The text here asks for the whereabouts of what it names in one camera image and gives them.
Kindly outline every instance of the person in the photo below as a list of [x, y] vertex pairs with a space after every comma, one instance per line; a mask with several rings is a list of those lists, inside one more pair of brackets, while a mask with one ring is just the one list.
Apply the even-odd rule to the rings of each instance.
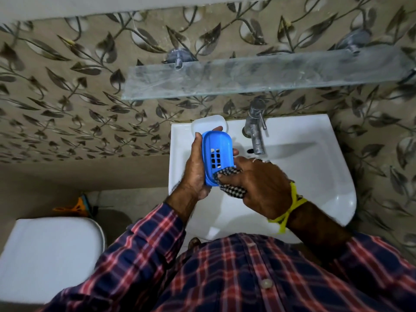
[[[183, 179], [165, 202], [101, 255], [90, 278], [41, 311], [416, 310], [415, 267], [382, 238], [351, 233], [311, 202], [291, 212], [286, 226], [322, 266], [272, 237], [244, 233], [177, 258], [195, 204], [210, 191], [201, 143], [196, 133]], [[246, 189], [247, 207], [268, 219], [289, 209], [291, 185], [276, 165], [243, 157], [235, 164], [242, 172], [220, 182]]]

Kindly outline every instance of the leaf pattern wallpaper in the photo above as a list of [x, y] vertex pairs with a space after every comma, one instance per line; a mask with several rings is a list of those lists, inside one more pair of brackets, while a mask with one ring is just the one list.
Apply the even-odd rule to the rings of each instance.
[[326, 112], [356, 184], [352, 226], [416, 263], [416, 85], [123, 101], [129, 66], [329, 50], [365, 28], [416, 57], [416, 0], [268, 0], [0, 25], [1, 164], [169, 154], [170, 124]]

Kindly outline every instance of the hand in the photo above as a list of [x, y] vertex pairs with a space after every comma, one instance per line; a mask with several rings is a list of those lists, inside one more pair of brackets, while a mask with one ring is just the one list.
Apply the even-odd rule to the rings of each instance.
[[248, 208], [271, 220], [283, 215], [290, 208], [290, 180], [278, 166], [242, 156], [235, 158], [234, 162], [242, 173], [219, 175], [218, 178], [222, 184], [246, 189], [243, 203]]
[[[214, 131], [222, 131], [219, 126]], [[233, 154], [238, 155], [238, 150], [233, 149]], [[182, 181], [178, 187], [190, 190], [198, 200], [204, 199], [211, 191], [211, 187], [205, 184], [205, 168], [202, 160], [202, 136], [199, 132], [195, 134], [195, 140], [192, 143], [190, 157], [185, 165], [185, 172]]]

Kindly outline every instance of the shirt sleeve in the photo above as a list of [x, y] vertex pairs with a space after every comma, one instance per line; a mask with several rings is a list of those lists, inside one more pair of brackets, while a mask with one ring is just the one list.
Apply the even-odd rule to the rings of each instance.
[[58, 293], [40, 311], [146, 310], [154, 304], [159, 282], [173, 264], [185, 230], [167, 204], [128, 227], [100, 256], [90, 278]]
[[414, 311], [416, 268], [383, 238], [356, 233], [331, 267], [367, 295], [402, 311]]

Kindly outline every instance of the glass shelf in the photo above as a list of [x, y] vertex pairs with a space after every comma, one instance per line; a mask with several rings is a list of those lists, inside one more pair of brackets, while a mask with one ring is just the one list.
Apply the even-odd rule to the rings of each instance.
[[415, 62], [399, 48], [376, 45], [351, 51], [278, 54], [209, 62], [131, 67], [122, 98], [163, 99], [183, 96], [281, 91], [325, 86], [399, 81]]

